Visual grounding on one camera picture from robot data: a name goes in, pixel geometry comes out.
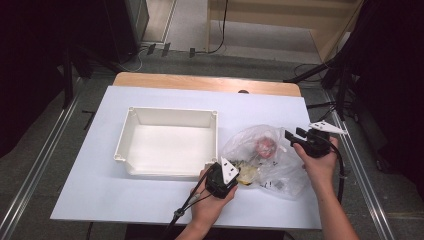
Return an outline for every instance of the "forearm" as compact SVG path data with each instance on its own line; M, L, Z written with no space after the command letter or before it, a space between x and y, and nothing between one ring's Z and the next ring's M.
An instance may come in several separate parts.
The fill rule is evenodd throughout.
M341 207L332 186L315 187L324 239L359 239Z
M190 222L176 238L177 240L202 240L208 234L210 227Z

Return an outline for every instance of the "transparent plastic bag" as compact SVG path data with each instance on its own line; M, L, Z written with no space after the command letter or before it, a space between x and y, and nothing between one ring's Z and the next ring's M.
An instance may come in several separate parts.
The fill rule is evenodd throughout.
M309 184L309 178L284 134L284 128L256 125L234 135L221 155L240 170L239 183L260 186L294 200Z

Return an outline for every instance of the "gray floor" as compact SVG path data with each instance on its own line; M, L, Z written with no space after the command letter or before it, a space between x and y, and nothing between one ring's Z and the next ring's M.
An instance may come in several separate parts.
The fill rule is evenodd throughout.
M160 55L160 50L150 56L142 54L143 67L141 72L279 81L293 77L293 70L299 65L291 62L212 55L188 58L187 53L181 52L170 52L165 58ZM107 69L101 66L93 66L96 72L92 79L86 81L76 109L11 239L83 239L87 233L89 223L52 221L49 218L60 194L61 186L66 181L87 133L84 127L90 116L82 113L82 110L95 111L106 87L112 84L115 77ZM300 85L303 85L301 88L302 96L307 104L326 101L323 90L319 85L312 83ZM47 138L60 114L62 98L63 96L59 95L25 134L19 145L10 154L0 159L0 176L2 178L0 182L0 211L2 215L19 190L42 147L43 141ZM317 120L326 111L325 108L311 109L309 111L311 121ZM396 238L422 239L424 205L417 195L414 185L401 175L386 175L376 170L374 159L364 139L363 132L349 118L347 121L352 138L360 149L363 164L388 215L390 226ZM344 152L343 156L346 168L349 170L351 168L350 162ZM349 175L345 185L343 206L361 239L379 239L364 196L353 173ZM94 223L91 239L124 239L125 229L126 225L122 223ZM319 231L302 230L290 231L290 233L296 239L322 239Z

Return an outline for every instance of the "person's right hand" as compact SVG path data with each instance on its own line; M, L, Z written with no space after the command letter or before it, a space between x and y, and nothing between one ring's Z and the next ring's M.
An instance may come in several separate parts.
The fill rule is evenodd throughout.
M338 141L330 137L330 142L337 148ZM332 150L329 154L321 158L312 158L308 156L300 144L293 144L293 147L299 157L303 160L304 168L311 179L312 187L317 191L318 187L333 186L333 173L336 167L337 154Z

